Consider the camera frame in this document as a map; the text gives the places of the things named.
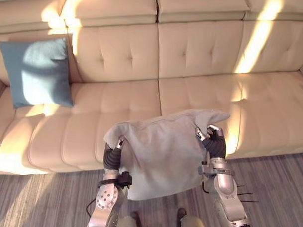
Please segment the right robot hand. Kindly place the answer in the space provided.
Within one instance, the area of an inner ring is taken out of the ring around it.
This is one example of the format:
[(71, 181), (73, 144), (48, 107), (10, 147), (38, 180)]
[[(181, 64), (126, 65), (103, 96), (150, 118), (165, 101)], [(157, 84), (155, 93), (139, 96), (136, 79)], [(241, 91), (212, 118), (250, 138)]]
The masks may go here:
[(210, 154), (210, 158), (226, 158), (226, 140), (222, 128), (209, 125), (206, 135), (196, 127), (195, 136)]

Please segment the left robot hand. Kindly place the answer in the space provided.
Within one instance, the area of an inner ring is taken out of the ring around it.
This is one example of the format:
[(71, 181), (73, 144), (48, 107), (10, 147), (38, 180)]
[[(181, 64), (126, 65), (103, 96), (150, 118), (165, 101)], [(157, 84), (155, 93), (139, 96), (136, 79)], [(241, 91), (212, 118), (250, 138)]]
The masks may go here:
[(105, 169), (120, 169), (122, 148), (125, 143), (125, 137), (121, 136), (114, 148), (111, 148), (107, 143), (105, 144), (103, 165)]

